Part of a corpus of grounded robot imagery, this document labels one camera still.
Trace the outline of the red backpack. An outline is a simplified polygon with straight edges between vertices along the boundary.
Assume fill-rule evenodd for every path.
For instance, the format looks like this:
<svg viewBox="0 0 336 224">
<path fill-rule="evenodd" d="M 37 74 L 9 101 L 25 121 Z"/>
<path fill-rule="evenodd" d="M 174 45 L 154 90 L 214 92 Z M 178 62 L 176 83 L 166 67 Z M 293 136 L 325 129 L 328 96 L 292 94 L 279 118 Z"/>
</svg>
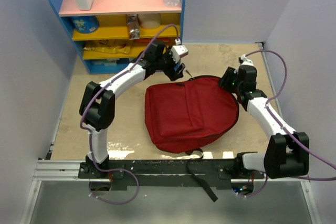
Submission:
<svg viewBox="0 0 336 224">
<path fill-rule="evenodd" d="M 147 88 L 145 126 L 159 150 L 190 155 L 237 123 L 239 104 L 218 83 L 219 77 L 203 75 Z"/>
</svg>

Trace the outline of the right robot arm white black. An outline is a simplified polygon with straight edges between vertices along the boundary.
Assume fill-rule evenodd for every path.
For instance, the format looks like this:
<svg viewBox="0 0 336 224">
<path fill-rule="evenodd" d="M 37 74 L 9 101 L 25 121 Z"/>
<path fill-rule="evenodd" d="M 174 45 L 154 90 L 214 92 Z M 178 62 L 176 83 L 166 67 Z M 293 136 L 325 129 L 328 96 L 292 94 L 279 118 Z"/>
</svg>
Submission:
<svg viewBox="0 0 336 224">
<path fill-rule="evenodd" d="M 266 94 L 257 89 L 257 70 L 242 65 L 228 67 L 218 86 L 237 96 L 238 103 L 263 129 L 269 138 L 265 153 L 243 152 L 235 158 L 234 173 L 246 178 L 253 170 L 265 173 L 271 179 L 306 175 L 309 171 L 309 137 L 285 126 L 284 120 L 267 102 Z"/>
</svg>

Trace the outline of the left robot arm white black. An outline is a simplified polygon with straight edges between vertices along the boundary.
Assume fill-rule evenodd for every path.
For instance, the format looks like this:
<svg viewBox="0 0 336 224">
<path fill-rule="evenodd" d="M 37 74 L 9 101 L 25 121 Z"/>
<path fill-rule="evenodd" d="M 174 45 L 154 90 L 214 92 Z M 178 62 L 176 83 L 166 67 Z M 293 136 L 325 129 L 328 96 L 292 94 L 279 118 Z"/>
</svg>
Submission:
<svg viewBox="0 0 336 224">
<path fill-rule="evenodd" d="M 185 64 L 181 58 L 188 55 L 188 49 L 180 40 L 175 45 L 154 40 L 137 58 L 115 76 L 100 83 L 89 82 L 85 88 L 79 109 L 80 127 L 89 132 L 87 158 L 93 163 L 90 171 L 97 178 L 108 174 L 107 128 L 115 117 L 116 99 L 129 88 L 140 83 L 157 71 L 162 71 L 170 81 L 183 77 Z"/>
</svg>

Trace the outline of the yellow chips bag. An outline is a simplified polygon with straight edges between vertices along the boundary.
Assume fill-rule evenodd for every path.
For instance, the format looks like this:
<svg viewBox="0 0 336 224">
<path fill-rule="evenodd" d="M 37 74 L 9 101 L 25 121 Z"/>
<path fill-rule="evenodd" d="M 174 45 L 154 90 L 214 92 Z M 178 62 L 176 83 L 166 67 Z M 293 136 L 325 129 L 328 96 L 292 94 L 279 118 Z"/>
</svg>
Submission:
<svg viewBox="0 0 336 224">
<path fill-rule="evenodd" d="M 85 43 L 85 51 L 102 52 L 107 54 L 124 54 L 128 55 L 133 41 L 124 39 L 110 40 L 88 40 Z"/>
</svg>

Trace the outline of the red flat box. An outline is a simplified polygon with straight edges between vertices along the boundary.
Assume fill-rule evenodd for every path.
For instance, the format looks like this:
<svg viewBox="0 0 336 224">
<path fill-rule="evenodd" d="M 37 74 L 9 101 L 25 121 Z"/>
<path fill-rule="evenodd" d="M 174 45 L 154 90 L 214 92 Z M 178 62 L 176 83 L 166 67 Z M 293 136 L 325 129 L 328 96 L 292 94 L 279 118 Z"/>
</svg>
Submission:
<svg viewBox="0 0 336 224">
<path fill-rule="evenodd" d="M 137 39 L 136 42 L 148 44 L 151 40 L 152 40 L 151 38 L 140 38 L 140 39 Z M 162 41 L 164 43 L 171 42 L 170 38 L 157 38 L 157 40 Z"/>
</svg>

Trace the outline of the white round container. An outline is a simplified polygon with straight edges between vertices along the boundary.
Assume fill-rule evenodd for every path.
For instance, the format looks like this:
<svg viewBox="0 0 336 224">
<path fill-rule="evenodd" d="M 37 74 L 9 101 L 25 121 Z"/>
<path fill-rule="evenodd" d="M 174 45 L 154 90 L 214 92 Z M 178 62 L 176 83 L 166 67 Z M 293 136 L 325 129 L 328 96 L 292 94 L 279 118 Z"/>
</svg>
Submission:
<svg viewBox="0 0 336 224">
<path fill-rule="evenodd" d="M 156 29 L 161 25 L 161 14 L 138 14 L 138 21 L 143 29 Z"/>
</svg>

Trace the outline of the silver snack packet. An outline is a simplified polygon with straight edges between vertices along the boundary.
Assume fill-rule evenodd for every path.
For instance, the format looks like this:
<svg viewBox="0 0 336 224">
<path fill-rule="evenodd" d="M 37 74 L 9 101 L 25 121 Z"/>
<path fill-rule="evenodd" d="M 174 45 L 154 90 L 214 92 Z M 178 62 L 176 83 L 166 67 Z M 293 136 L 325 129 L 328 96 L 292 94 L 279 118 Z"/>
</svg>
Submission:
<svg viewBox="0 0 336 224">
<path fill-rule="evenodd" d="M 140 26 L 137 14 L 127 14 L 128 38 L 136 40 L 140 38 Z"/>
</svg>

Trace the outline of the blue shelf unit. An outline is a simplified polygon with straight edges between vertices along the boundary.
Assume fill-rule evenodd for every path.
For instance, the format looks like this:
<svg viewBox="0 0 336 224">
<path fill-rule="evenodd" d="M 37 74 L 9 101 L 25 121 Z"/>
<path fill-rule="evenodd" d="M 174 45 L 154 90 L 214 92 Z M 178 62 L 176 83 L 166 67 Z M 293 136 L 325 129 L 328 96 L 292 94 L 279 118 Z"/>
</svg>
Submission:
<svg viewBox="0 0 336 224">
<path fill-rule="evenodd" d="M 49 3 L 89 74 L 117 73 L 128 65 L 131 58 L 144 50 L 145 44 L 137 41 L 132 44 L 127 55 L 110 55 L 83 49 L 89 40 L 127 39 L 128 14 L 160 14 L 161 24 L 158 28 L 140 28 L 141 39 L 158 35 L 169 38 L 169 44 L 172 45 L 176 37 L 183 36 L 185 0 L 180 0 L 176 7 L 166 7 L 163 0 L 94 0 L 88 11 L 79 10 L 75 0 L 49 0 Z M 75 16 L 96 16 L 99 28 L 90 34 L 81 34 L 71 21 Z"/>
</svg>

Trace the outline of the blue snack can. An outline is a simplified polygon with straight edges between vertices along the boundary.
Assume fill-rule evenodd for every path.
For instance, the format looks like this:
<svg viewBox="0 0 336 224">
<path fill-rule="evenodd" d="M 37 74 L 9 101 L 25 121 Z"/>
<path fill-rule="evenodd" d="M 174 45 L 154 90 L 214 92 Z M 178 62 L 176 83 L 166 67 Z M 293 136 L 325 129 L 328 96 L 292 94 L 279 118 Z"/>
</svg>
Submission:
<svg viewBox="0 0 336 224">
<path fill-rule="evenodd" d="M 99 21 L 96 16 L 73 16 L 71 21 L 77 32 L 90 34 L 99 28 Z"/>
</svg>

